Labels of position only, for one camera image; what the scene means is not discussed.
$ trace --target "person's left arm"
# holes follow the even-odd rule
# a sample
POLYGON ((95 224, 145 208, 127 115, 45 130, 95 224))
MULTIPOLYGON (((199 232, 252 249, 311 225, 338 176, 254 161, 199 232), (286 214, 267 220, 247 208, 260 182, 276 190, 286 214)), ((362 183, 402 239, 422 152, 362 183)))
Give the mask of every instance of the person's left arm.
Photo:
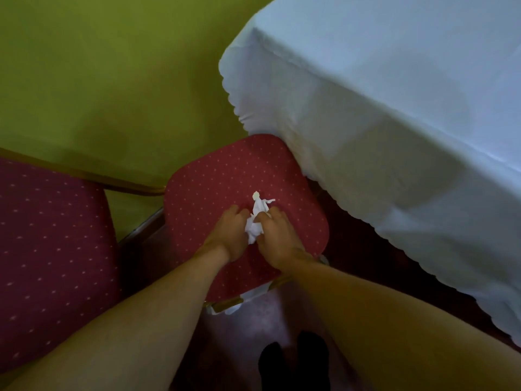
POLYGON ((218 271, 247 246, 247 210, 226 210, 195 256, 76 332, 7 390, 166 390, 218 271))

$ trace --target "tablecloth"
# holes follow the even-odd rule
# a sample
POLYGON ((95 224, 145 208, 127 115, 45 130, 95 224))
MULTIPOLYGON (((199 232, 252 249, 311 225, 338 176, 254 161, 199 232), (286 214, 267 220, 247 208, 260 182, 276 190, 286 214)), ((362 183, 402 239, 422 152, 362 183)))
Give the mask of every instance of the tablecloth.
POLYGON ((250 134, 282 137, 521 346, 519 16, 521 0, 275 0, 219 71, 250 134))

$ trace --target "red polka dot cushion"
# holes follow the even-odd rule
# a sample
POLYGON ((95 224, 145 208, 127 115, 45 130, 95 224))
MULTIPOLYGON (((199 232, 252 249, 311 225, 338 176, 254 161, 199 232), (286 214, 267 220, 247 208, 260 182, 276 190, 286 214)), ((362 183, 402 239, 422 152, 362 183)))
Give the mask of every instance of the red polka dot cushion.
MULTIPOLYGON (((258 134, 206 155, 170 178, 164 207, 175 263, 192 257, 232 204, 251 211, 255 191, 261 198, 274 198, 269 206, 285 211, 306 250, 320 256, 329 238, 322 209, 284 142, 258 134)), ((251 244, 242 258, 219 272, 206 300, 237 297, 279 275, 261 256, 257 244, 251 244)))
POLYGON ((120 301, 103 189, 0 159, 0 372, 39 358, 120 301))

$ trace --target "green wall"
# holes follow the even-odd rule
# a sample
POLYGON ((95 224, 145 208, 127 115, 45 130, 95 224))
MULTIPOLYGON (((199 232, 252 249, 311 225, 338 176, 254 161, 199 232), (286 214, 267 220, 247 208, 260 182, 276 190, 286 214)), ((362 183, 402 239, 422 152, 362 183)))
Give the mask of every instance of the green wall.
MULTIPOLYGON (((141 184, 245 135, 217 64, 270 0, 0 0, 0 147, 141 184)), ((108 192, 119 238, 161 197, 108 192)))

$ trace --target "floor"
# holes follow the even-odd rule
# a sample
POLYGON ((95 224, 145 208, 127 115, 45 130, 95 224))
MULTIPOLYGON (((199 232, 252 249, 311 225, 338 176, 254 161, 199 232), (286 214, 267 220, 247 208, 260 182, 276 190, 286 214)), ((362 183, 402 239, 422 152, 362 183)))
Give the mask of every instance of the floor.
MULTIPOLYGON (((324 255, 331 266, 431 303, 521 351, 508 335, 495 328, 473 298, 439 283, 403 251, 376 235, 368 224, 340 209, 327 192, 321 192, 312 182, 310 186, 328 218, 330 240, 324 255)), ((132 264, 128 266, 131 277, 127 278, 134 280, 128 286, 131 292, 171 269, 165 227, 125 252, 124 260, 132 264)), ((332 390, 368 389, 337 350, 308 299, 294 283, 245 303, 232 315, 212 316, 203 310, 172 389, 260 390, 257 360, 262 349, 273 341, 280 342, 289 361, 294 362, 293 346, 303 329, 321 335, 329 346, 332 390)))

